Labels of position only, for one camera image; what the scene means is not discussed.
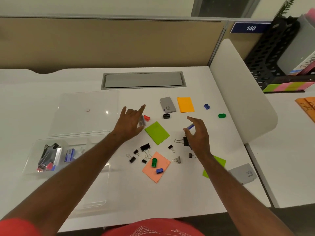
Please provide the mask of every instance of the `hand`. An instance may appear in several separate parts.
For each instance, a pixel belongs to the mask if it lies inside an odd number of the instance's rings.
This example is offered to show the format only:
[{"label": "hand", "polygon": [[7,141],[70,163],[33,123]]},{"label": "hand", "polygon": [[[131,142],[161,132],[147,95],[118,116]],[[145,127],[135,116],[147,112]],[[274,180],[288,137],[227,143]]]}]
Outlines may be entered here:
[{"label": "hand", "polygon": [[116,126],[112,131],[112,134],[117,136],[121,143],[135,137],[144,129],[144,126],[137,128],[137,124],[145,107],[146,105],[144,104],[140,107],[139,111],[128,109],[127,112],[127,107],[123,107]]},{"label": "hand", "polygon": [[187,117],[187,119],[195,125],[196,129],[196,133],[192,135],[187,128],[184,128],[184,132],[192,150],[198,158],[211,155],[209,135],[203,120],[192,117]]}]

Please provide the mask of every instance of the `blue sign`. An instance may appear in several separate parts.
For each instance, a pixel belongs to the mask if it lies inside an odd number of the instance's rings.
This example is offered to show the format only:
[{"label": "blue sign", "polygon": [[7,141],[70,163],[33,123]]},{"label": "blue sign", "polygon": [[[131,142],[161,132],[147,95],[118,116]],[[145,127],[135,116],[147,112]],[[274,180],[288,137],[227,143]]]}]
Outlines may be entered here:
[{"label": "blue sign", "polygon": [[235,22],[231,33],[259,33],[262,34],[270,26],[269,23]]}]

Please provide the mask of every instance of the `transparent plastic lid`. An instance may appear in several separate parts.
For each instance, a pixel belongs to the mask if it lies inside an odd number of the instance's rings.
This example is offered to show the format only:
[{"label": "transparent plastic lid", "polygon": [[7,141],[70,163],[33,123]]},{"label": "transparent plastic lid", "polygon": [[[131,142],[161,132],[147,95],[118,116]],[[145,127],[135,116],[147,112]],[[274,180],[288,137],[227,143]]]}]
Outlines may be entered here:
[{"label": "transparent plastic lid", "polygon": [[53,137],[107,132],[118,120],[118,90],[65,93],[49,134]]},{"label": "transparent plastic lid", "polygon": [[[18,180],[18,183],[11,196],[12,205],[19,204],[29,194],[31,194],[36,188],[38,188],[47,179],[53,176],[56,172],[66,167],[72,162],[65,161],[65,152],[67,149],[74,148],[75,151],[84,149],[88,151],[96,143],[100,142],[104,135],[92,135],[82,137],[65,137],[65,138],[53,138],[53,139],[41,139],[37,140],[28,156],[27,162],[23,169],[22,175]],[[57,168],[54,171],[37,171],[38,161],[41,158],[45,145],[53,145],[57,143],[62,148],[62,154],[59,158]],[[107,163],[101,173],[98,175],[94,183],[91,185],[87,193],[82,200],[76,206],[71,213],[70,217],[76,217],[81,214],[91,213],[96,211],[105,210],[105,203],[108,194],[108,179],[110,173],[110,163]]]}]

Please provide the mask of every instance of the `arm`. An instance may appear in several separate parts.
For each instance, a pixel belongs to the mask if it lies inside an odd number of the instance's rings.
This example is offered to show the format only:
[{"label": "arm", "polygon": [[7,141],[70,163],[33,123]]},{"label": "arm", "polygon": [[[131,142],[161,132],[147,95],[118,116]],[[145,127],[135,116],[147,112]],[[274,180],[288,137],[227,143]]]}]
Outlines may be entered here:
[{"label": "arm", "polygon": [[242,236],[294,236],[289,228],[230,175],[210,153],[207,128],[200,119],[187,117],[196,128],[184,128],[196,156],[207,171],[223,205]]},{"label": "arm", "polygon": [[124,107],[110,134],[48,179],[3,219],[25,219],[42,235],[55,235],[120,145],[143,130],[137,124],[144,108],[126,112]]}]

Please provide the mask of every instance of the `pink sticky note pad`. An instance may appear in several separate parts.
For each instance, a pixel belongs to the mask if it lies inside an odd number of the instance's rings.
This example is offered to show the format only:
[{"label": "pink sticky note pad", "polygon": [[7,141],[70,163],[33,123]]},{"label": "pink sticky note pad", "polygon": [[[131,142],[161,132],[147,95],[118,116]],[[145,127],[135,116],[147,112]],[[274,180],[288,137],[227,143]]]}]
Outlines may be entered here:
[{"label": "pink sticky note pad", "polygon": [[[152,167],[152,159],[156,158],[158,160],[157,166]],[[150,177],[155,183],[158,183],[168,166],[171,164],[169,160],[167,160],[164,156],[159,154],[158,152],[154,153],[152,158],[147,162],[146,166],[142,169],[142,172]],[[156,169],[163,168],[163,173],[157,174]]]}]

